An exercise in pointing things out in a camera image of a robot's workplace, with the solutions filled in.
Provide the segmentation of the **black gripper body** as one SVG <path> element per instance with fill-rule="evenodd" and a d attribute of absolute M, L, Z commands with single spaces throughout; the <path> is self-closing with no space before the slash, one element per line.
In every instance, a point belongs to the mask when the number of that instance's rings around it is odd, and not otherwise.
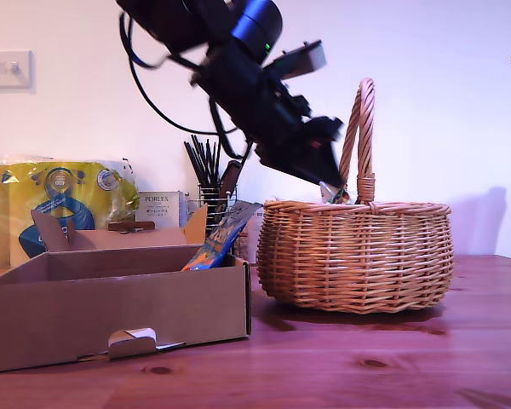
<path fill-rule="evenodd" d="M 263 164 L 334 164 L 331 144 L 343 122 L 312 115 L 303 95 L 263 73 L 235 79 L 210 93 L 212 109 L 222 108 L 256 144 Z"/>

